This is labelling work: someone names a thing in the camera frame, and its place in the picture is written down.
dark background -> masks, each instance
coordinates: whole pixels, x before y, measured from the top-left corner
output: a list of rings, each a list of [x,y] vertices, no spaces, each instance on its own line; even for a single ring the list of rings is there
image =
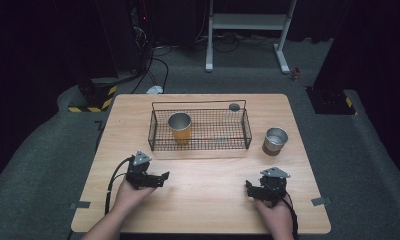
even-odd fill
[[[66,41],[60,40],[63,29],[59,26],[63,22],[56,4],[62,2],[0,1],[0,174],[25,138],[57,112],[57,97],[77,84],[72,70],[75,66],[64,54],[68,49]],[[155,39],[193,46],[201,33],[204,4],[208,1],[146,2],[156,4],[149,9]],[[257,5],[250,2],[246,5],[246,1],[221,0],[215,5],[216,10],[224,12],[284,12],[287,8],[287,1],[257,0]],[[89,43],[100,47],[92,49],[90,56],[100,54],[96,51],[104,51],[107,44],[99,35],[101,17],[93,9],[80,8],[75,13],[91,14],[92,21],[80,18],[75,22],[87,24],[87,31],[97,34]],[[305,38],[317,43],[335,39],[315,87],[356,90],[400,169],[400,0],[299,0],[288,39]],[[89,73],[95,69],[82,64],[89,60],[87,55],[78,51],[75,55],[76,60],[70,62],[79,65],[84,76],[92,77]],[[95,74],[112,75],[110,71]]]

human hand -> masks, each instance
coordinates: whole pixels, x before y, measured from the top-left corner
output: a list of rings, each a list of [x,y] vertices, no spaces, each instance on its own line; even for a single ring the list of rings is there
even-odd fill
[[[136,190],[124,178],[119,186],[118,193],[116,194],[115,204],[111,211],[117,211],[129,215],[134,208],[136,208],[144,198],[154,192],[156,188],[144,188]]]
[[[284,199],[288,203],[291,202],[288,194],[285,195]],[[268,207],[262,200],[255,199],[254,201],[274,240],[293,239],[293,220],[290,209],[283,201],[279,201],[272,208]]]

gray carpet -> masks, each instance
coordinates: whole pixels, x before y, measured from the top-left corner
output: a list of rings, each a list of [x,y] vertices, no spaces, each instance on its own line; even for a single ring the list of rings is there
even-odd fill
[[[298,81],[281,74],[270,44],[244,44],[228,53],[215,51],[212,73],[204,71],[204,50],[172,48],[167,53],[169,48],[163,48],[155,55],[169,66],[165,94],[288,96],[318,187],[322,196],[333,201],[326,207],[331,232],[301,235],[301,239],[400,239],[400,173],[360,97],[346,90],[357,115],[317,115],[305,91],[305,86],[313,85],[330,46],[331,42],[286,42],[284,53],[290,68],[299,67],[302,72]],[[225,51],[234,45],[215,47]],[[162,85],[164,64],[154,61],[150,70]],[[137,82],[119,85],[115,95],[132,92]],[[146,77],[135,93],[144,94],[151,86],[151,78]],[[99,128],[110,111],[68,112],[67,105],[76,92],[75,86],[58,98],[60,111],[22,143],[0,176],[0,240],[68,237],[75,212],[70,206],[82,193]],[[81,236],[73,233],[71,239]]]

wooden table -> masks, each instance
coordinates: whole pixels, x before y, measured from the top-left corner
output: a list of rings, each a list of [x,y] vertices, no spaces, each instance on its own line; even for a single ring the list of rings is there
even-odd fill
[[[249,149],[151,151],[148,133],[152,102],[246,100],[252,132]],[[289,140],[276,156],[262,150],[266,131],[281,127]],[[259,186],[261,170],[278,167],[289,173],[287,191],[298,215],[299,233],[325,234],[331,229],[289,101],[282,94],[166,94],[116,97],[81,201],[89,208],[76,210],[72,229],[87,232],[104,215],[107,185],[117,165],[137,150],[151,156],[148,173],[170,171],[157,189],[128,219],[122,232],[267,234],[247,197],[245,181]],[[125,164],[121,171],[126,172]],[[111,206],[117,187],[114,184]]]

silver cup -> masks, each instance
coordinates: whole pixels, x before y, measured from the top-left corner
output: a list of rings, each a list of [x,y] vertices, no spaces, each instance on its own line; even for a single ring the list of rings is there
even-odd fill
[[[270,152],[280,151],[288,141],[288,135],[282,128],[270,128],[265,135],[264,145]]]

